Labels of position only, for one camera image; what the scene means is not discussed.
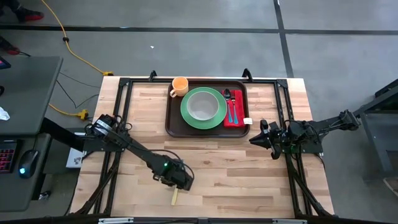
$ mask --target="wooden table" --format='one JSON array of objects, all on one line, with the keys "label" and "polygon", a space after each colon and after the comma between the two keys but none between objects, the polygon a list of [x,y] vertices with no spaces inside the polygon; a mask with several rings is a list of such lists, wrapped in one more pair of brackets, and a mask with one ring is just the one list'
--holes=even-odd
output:
[{"label": "wooden table", "polygon": [[[94,120],[112,114],[119,77],[105,77]],[[288,79],[295,119],[311,120],[304,81]],[[180,190],[172,206],[173,188],[152,180],[152,173],[133,153],[123,153],[113,201],[112,216],[129,217],[236,217],[291,218],[292,199],[284,156],[272,160],[271,151],[253,146],[249,138],[259,134],[259,121],[278,119],[274,88],[247,84],[249,113],[253,125],[238,139],[179,139],[165,131],[166,83],[135,83],[128,122],[131,136],[148,149],[176,152],[195,172],[191,191]],[[84,160],[71,212],[81,208],[98,185],[103,152]],[[325,171],[319,158],[304,154],[307,184],[314,196],[333,213]],[[103,206],[108,188],[105,189]],[[298,190],[303,210],[302,194]]]}]

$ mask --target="brown tray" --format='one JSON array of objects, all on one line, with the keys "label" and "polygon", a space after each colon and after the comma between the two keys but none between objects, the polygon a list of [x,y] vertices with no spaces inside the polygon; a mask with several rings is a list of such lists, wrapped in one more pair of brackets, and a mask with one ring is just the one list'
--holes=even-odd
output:
[{"label": "brown tray", "polygon": [[[191,80],[189,79],[189,90],[198,87],[210,87],[219,92],[225,88],[230,90],[242,90],[243,109],[246,118],[249,117],[248,93],[243,83],[239,81],[223,81],[223,80]],[[241,138],[248,134],[250,126],[245,125],[242,128],[225,128],[223,122],[214,128],[201,130],[191,127],[182,118],[180,106],[182,97],[172,98],[169,93],[172,90],[170,84],[167,97],[166,109],[166,131],[169,135],[176,138]]]}]

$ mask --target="keyboard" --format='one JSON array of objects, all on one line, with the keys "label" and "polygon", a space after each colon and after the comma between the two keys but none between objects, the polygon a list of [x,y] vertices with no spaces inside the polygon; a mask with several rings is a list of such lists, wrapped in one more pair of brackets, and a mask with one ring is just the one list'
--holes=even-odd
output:
[{"label": "keyboard", "polygon": [[0,174],[12,172],[16,159],[17,146],[17,140],[0,141]]}]

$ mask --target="green plate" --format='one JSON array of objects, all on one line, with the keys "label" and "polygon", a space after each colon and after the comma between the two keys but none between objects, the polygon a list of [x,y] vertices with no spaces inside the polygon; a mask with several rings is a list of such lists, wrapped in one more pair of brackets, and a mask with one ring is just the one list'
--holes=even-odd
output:
[{"label": "green plate", "polygon": [[[211,93],[212,95],[214,95],[217,100],[218,100],[218,112],[217,114],[207,120],[207,121],[199,121],[195,118],[193,118],[187,110],[187,102],[188,99],[194,94],[197,93],[199,91],[205,91],[208,93]],[[221,93],[219,93],[217,90],[212,89],[212,88],[208,88],[208,87],[199,87],[196,89],[193,89],[191,91],[189,91],[184,98],[182,99],[181,102],[181,115],[182,118],[185,120],[185,122],[187,122],[190,126],[197,128],[197,129],[210,129],[210,128],[214,128],[215,126],[219,125],[221,122],[223,122],[225,115],[226,115],[226,102],[225,99],[223,97],[223,95]]]}]

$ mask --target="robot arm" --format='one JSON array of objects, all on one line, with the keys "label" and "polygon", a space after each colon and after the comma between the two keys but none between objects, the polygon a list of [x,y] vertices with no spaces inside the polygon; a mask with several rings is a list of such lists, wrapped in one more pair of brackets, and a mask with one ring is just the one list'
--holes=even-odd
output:
[{"label": "robot arm", "polygon": [[182,162],[178,155],[175,154],[177,158],[172,159],[169,156],[154,153],[153,151],[156,150],[148,150],[130,137],[128,130],[119,128],[119,125],[116,118],[102,114],[94,124],[86,129],[86,133],[89,138],[91,137],[90,141],[101,141],[98,144],[101,144],[104,151],[115,148],[131,151],[146,162],[147,167],[152,170],[154,180],[160,180],[170,187],[176,185],[178,189],[190,190],[193,177],[187,173],[185,167],[189,167]]},{"label": "robot arm", "polygon": [[273,159],[284,153],[322,153],[322,139],[332,130],[350,130],[359,128],[359,121],[348,110],[334,118],[323,121],[289,121],[285,128],[279,128],[276,122],[268,125],[266,120],[260,121],[261,133],[251,138],[251,144],[272,150]]}]

